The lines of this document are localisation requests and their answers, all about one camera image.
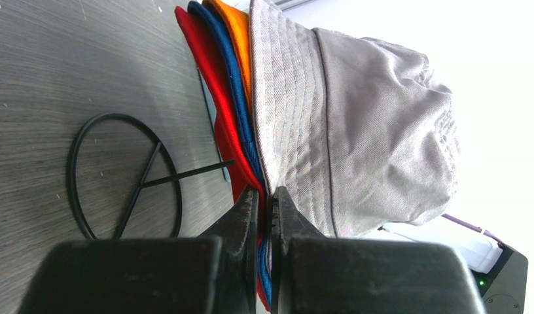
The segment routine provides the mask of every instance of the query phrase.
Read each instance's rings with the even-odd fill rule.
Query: orange cap
[[[223,18],[226,28],[228,28],[230,40],[238,59],[240,73],[242,74],[248,111],[251,114],[251,60],[248,14],[223,3],[221,0],[204,0],[203,5],[215,9]]]

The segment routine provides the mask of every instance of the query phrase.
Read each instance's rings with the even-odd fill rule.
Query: blue cap
[[[232,92],[232,101],[234,102],[234,107],[236,109],[236,120],[238,121],[240,141],[255,177],[259,183],[265,187],[263,172],[261,171],[257,147],[255,145],[251,119],[247,112],[242,74],[240,73],[238,59],[236,58],[236,53],[232,47],[228,29],[226,28],[223,19],[217,12],[215,12],[215,10],[209,10],[201,3],[190,1],[188,4],[188,13],[199,16],[207,24],[207,27],[217,41],[217,46],[221,51],[228,72],[228,81],[230,91]]]
[[[269,303],[269,307],[272,306],[271,303],[271,296],[272,296],[272,284],[271,284],[271,274],[269,273],[269,261],[267,258],[267,250],[269,249],[269,238],[263,237],[261,239],[261,243],[259,245],[259,252],[258,252],[258,273],[259,273],[259,282],[261,283],[261,287],[263,288],[263,292],[265,292],[265,298],[267,299],[267,302]]]

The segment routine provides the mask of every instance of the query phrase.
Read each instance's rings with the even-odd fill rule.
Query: white object
[[[387,223],[383,229],[415,242],[452,247],[465,259],[471,270],[480,273],[489,273],[502,254],[495,240],[442,217],[423,226]]]

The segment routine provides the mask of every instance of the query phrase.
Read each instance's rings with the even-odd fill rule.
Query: fabric
[[[267,252],[265,256],[265,264],[267,265],[267,272],[269,275],[269,280],[271,279],[271,269],[273,268],[273,263],[271,259],[271,254],[273,253],[273,246],[271,240],[267,241]]]
[[[269,304],[269,307],[271,307],[271,299],[272,299],[272,285],[271,285],[271,275],[269,274],[268,270],[268,264],[265,263],[266,261],[266,255],[267,251],[269,250],[269,244],[270,241],[268,241],[267,237],[264,237],[259,245],[258,255],[259,255],[259,263],[258,263],[258,272],[259,272],[259,280],[260,284],[263,288],[263,291],[265,293],[265,299]]]
[[[455,193],[452,93],[427,57],[250,9],[254,122],[272,195],[286,186],[327,236],[423,224]]]
[[[175,9],[177,22],[187,40],[190,51],[196,60],[198,69],[203,75],[205,82],[213,96],[217,107],[217,119],[215,123],[215,133],[222,134],[226,140],[219,140],[219,150],[223,159],[227,158],[226,147],[230,150],[230,155],[234,157],[238,172],[235,167],[230,166],[232,193],[236,199],[242,192],[242,183],[251,185],[259,192],[259,217],[264,216],[265,193],[263,186],[257,181],[253,170],[244,154],[240,143],[239,134],[236,129],[236,114],[232,106],[232,98],[228,83],[228,75],[223,65],[221,56],[212,34],[201,19],[185,12],[181,7]],[[263,224],[259,224],[258,232],[262,232]],[[270,307],[265,298],[263,287],[258,280],[257,293],[266,309]]]
[[[206,8],[214,8],[221,15],[230,33],[230,39],[232,40],[232,46],[238,59],[238,65],[244,83],[248,112],[251,114],[251,60],[248,14],[223,3],[222,0],[204,0],[202,4]]]
[[[251,119],[247,112],[242,76],[240,74],[234,49],[232,48],[228,30],[222,21],[223,19],[214,10],[208,10],[200,3],[191,1],[188,4],[188,13],[199,16],[205,21],[217,42],[217,46],[221,50],[221,55],[223,56],[222,59],[224,60],[226,72],[228,73],[227,78],[230,77],[230,90],[232,92],[232,100],[238,118],[240,141],[242,142],[246,157],[250,161],[255,177],[263,185],[263,173],[259,164]]]

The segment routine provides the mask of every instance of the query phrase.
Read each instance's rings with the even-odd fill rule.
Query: gray bucket hat
[[[455,193],[451,91],[424,54],[250,6],[253,116],[266,189],[327,236],[423,224]]]

